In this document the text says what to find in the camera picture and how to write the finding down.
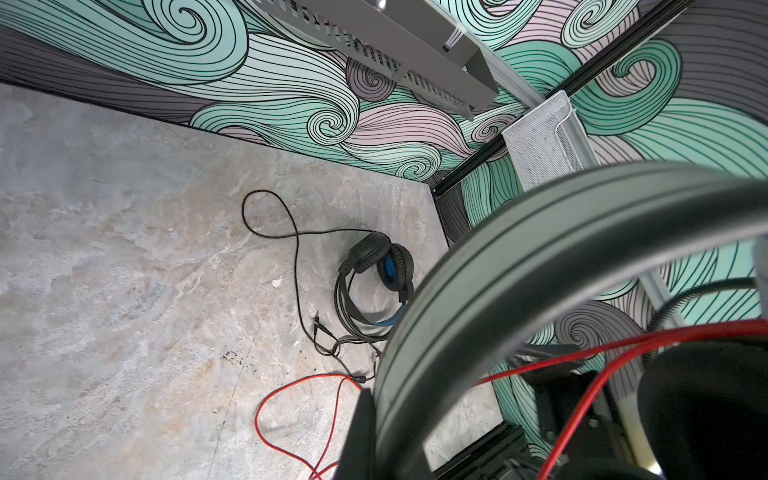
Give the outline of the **white and black headphones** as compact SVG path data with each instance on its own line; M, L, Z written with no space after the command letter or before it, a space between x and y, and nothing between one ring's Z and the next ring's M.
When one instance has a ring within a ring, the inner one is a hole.
M505 204L420 284L377 373L377 469L403 471L467 390L548 323L680 257L765 235L767 183L630 162Z

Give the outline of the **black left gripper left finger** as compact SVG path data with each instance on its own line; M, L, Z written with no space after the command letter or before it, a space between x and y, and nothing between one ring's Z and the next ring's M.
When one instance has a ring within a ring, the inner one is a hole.
M375 406L370 389L358 397L334 480L369 480L374 473Z

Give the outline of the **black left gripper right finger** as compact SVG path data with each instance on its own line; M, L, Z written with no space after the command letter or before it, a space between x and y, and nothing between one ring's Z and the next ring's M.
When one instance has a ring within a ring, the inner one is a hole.
M417 447L406 462L394 470L396 480L434 480L434 474L427 461L424 448Z

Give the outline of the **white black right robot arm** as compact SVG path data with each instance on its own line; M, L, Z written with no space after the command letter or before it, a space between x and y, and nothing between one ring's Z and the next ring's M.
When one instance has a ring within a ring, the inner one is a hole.
M588 301L553 325L554 343L529 342L529 363L513 372L537 395L550 442L539 471L548 478L594 400L639 394L641 431L673 479L725 479L753 473L767 437L767 326L763 322L674 328L682 303L733 290L755 292L751 277L718 280L646 308L644 324Z

